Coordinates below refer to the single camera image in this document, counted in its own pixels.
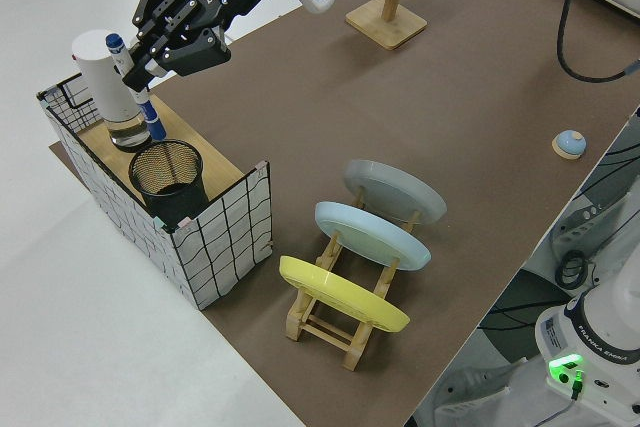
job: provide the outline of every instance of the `plate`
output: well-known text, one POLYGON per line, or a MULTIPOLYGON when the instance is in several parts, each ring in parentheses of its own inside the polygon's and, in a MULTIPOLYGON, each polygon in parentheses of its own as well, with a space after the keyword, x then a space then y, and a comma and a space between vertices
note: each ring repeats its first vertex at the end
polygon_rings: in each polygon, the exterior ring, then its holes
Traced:
POLYGON ((308 262, 282 256, 280 275, 320 302, 385 332, 399 332, 409 323, 407 314, 373 292, 308 262))
POLYGON ((416 224, 432 224, 447 212, 445 201, 427 184, 379 162, 350 161, 344 183, 356 197, 362 189, 366 209, 385 218, 408 222, 418 211, 416 224))
POLYGON ((316 224, 338 243, 362 257, 390 266, 399 259, 398 270, 420 270, 431 253, 418 239, 370 212, 337 202, 316 205, 316 224))

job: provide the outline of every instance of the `wire mesh basket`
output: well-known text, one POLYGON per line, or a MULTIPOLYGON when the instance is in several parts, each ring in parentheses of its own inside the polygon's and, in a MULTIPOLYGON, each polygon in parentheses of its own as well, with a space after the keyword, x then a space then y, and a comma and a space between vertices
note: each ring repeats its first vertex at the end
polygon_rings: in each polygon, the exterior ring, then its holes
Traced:
POLYGON ((37 94, 82 181, 125 237, 196 308, 227 294, 271 252, 268 162, 209 201, 191 222, 167 229, 78 135, 100 122, 91 93, 77 74, 37 94))

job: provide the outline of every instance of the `black cable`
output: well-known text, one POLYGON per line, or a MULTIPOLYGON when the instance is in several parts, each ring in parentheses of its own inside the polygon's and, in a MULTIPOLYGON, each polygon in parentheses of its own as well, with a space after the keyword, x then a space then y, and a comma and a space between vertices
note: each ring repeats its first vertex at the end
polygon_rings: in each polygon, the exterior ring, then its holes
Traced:
MULTIPOLYGON (((497 308, 497 309, 500 308, 500 306, 498 304, 495 304, 494 307, 497 308)), ((514 322, 517 322, 520 325, 526 325, 527 324, 527 322, 525 322, 524 320, 517 319, 514 316, 507 314, 506 312, 500 312, 500 314, 504 315, 509 320, 513 320, 514 322)))
MULTIPOLYGON (((618 227, 609 237, 607 237, 605 240, 603 240, 600 245, 598 245, 598 247, 596 247, 595 251, 598 252, 602 249, 602 247, 604 247, 607 242, 609 242, 614 235, 616 235, 617 233, 619 233, 624 227, 626 227, 629 222, 631 222, 636 215, 640 214, 640 209, 636 210, 633 215, 631 215, 631 217, 629 217, 627 220, 624 221, 624 223, 618 227)), ((591 285, 596 285, 596 281, 595 281, 595 274, 596 274, 596 268, 598 267, 598 264, 594 263, 593 264, 593 270, 591 271, 591 285)))
POLYGON ((515 305, 512 307, 505 307, 505 308, 498 308, 498 309, 494 308, 489 311, 489 314, 502 314, 504 312, 511 312, 514 310, 529 309, 532 307, 550 307, 555 305, 564 305, 566 303, 567 303, 567 300, 546 300, 542 302, 532 302, 529 304, 515 305))
POLYGON ((571 407, 573 407, 573 404, 575 404, 575 400, 571 400, 571 402, 569 403, 569 405, 567 405, 564 409, 559 410, 558 412, 556 412, 553 415, 550 415, 549 417, 547 417, 546 419, 538 422, 536 425, 534 425, 533 427, 540 427, 541 425, 546 424, 547 422, 551 422, 553 419, 561 416, 562 414, 564 414, 565 412, 567 412, 571 407))
POLYGON ((560 66, 562 69, 569 74, 574 79, 580 80, 582 82, 589 83, 603 83, 603 82, 612 82, 614 80, 618 80, 625 75, 631 74, 634 72, 638 66, 640 65, 640 61, 636 61, 633 64, 629 65, 625 70, 618 72, 615 75, 611 75, 609 77, 587 77, 584 75, 580 75, 569 67, 565 58, 564 58, 564 31, 567 24, 567 17, 569 16, 569 8, 571 6, 571 0, 564 0, 564 5, 562 7, 562 15, 560 16, 560 25, 558 27, 558 37, 556 42, 556 53, 558 56, 558 62, 560 62, 560 66))
POLYGON ((623 154, 623 153, 628 152, 628 151, 630 151, 630 150, 633 150, 633 149, 635 149, 635 148, 637 148, 637 147, 640 147, 640 143, 630 145, 629 147, 626 147, 626 148, 624 148, 624 149, 620 149, 620 150, 612 150, 611 152, 607 152, 607 153, 606 153, 606 154, 604 154, 604 155, 605 155, 605 157, 606 157, 606 156, 608 156, 608 155, 623 154))
POLYGON ((528 324, 524 324, 524 325, 516 325, 515 327, 487 327, 484 325, 479 325, 478 327, 476 327, 476 329, 478 330, 496 330, 499 332, 506 332, 507 330, 518 330, 518 329, 524 329, 525 327, 535 327, 536 323, 535 322, 530 322, 528 324))
POLYGON ((594 183, 592 183, 589 187, 587 187, 586 189, 584 189, 582 192, 580 192, 578 195, 576 195, 573 199, 571 200, 576 200, 579 199, 580 197, 582 197, 584 194, 586 194, 589 190, 593 189, 596 185, 598 185, 600 182, 602 182, 603 180, 605 180, 606 178, 612 176, 613 174, 615 174, 616 172, 618 172, 621 169, 624 169, 626 166, 634 163, 636 160, 640 159, 640 157, 636 157, 634 159, 631 159, 627 162, 625 162, 624 164, 622 164, 620 167, 617 167, 615 169, 613 169, 611 172, 609 172, 607 175, 601 177, 600 179, 596 180, 594 183))
POLYGON ((618 160, 617 162, 609 162, 608 164, 598 164, 598 167, 607 167, 610 165, 620 165, 620 164, 624 164, 625 162, 629 162, 632 160, 638 160, 640 159, 640 155, 636 156, 636 157, 631 157, 629 159, 624 159, 624 160, 618 160))
POLYGON ((553 415, 550 415, 549 417, 547 417, 546 419, 538 422, 536 425, 534 425, 533 427, 540 427, 541 425, 546 424, 547 422, 552 421, 553 419, 557 419, 558 417, 560 417, 562 414, 564 414, 565 412, 567 412, 571 407, 573 407, 573 405, 576 403, 576 401, 578 400, 578 396, 580 395, 580 392, 582 392, 582 387, 583 387, 583 381, 582 381, 582 371, 577 371, 576 372, 576 378, 573 381, 573 384, 571 386, 571 402, 569 402, 569 405, 567 405, 564 409, 559 410, 558 412, 556 412, 553 415))
POLYGON ((520 320, 520 319, 516 319, 515 317, 513 317, 512 315, 507 314, 506 312, 501 312, 502 315, 504 315, 507 319, 509 320, 513 320, 514 322, 520 324, 520 325, 527 325, 528 322, 525 322, 524 320, 520 320))
POLYGON ((589 262, 579 250, 570 250, 556 267, 555 281, 558 287, 573 290, 584 284, 589 274, 589 262))

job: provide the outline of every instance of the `brown tabletop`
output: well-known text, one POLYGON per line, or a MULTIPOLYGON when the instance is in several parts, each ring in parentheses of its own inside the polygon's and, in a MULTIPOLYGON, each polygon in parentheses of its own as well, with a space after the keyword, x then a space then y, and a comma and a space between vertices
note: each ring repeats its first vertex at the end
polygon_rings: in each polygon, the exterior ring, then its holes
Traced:
MULTIPOLYGON (((385 51, 348 26, 368 0, 297 10, 235 42, 228 64, 171 79, 158 96, 241 170, 271 162, 275 252, 204 314, 309 426, 401 426, 492 306, 638 104, 638 78, 589 85, 555 59, 563 0, 401 0, 426 31, 385 51), (582 132, 586 155, 558 157, 553 137, 582 132), (316 202, 350 202, 347 162, 403 169, 449 211, 414 232, 431 250, 399 272, 387 299, 411 322, 374 332, 355 372, 342 351, 284 335, 295 291, 286 254, 314 261, 326 237, 316 202)), ((567 57, 609 75, 637 57, 632 19, 575 0, 567 57)), ((353 255, 335 271, 372 288, 379 270, 353 255)), ((353 324, 345 321, 345 328, 353 324)))

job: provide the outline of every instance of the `blue marker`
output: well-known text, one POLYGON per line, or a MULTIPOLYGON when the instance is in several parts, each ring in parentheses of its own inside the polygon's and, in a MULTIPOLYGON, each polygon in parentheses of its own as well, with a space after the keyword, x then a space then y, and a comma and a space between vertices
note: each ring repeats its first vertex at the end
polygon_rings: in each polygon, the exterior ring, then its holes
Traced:
MULTIPOLYGON (((125 47, 122 37, 118 34, 107 35, 106 42, 118 72, 124 77, 133 68, 131 54, 129 54, 129 51, 125 47)), ((164 130, 162 122, 160 122, 160 117, 158 117, 156 109, 151 105, 149 93, 146 90, 136 92, 133 89, 129 89, 129 91, 136 104, 138 104, 138 107, 140 107, 142 115, 144 115, 144 120, 147 123, 147 129, 149 129, 151 138, 153 140, 163 140, 167 136, 167 132, 164 130)))

